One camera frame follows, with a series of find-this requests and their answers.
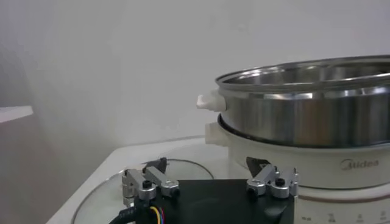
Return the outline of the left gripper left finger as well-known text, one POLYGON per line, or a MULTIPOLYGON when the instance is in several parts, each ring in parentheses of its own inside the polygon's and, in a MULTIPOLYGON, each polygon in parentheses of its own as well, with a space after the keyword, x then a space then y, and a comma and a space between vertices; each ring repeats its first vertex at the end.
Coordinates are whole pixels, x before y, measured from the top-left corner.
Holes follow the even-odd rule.
POLYGON ((162 197, 176 199, 180 196, 178 180, 168 177, 167 158, 149 161, 141 170, 125 169, 122 173, 122 200, 126 207, 131 207, 138 198, 141 202, 151 202, 159 193, 162 197))

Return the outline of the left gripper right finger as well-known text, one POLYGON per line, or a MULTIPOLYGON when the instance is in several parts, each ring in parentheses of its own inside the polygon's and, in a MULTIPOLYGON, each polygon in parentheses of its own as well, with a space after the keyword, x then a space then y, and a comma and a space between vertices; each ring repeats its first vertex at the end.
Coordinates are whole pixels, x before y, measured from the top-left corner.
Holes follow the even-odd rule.
POLYGON ((280 171, 268 160, 246 158, 251 178, 246 181, 246 191, 255 198, 270 193, 274 198, 298 196, 299 173, 296 168, 280 171))

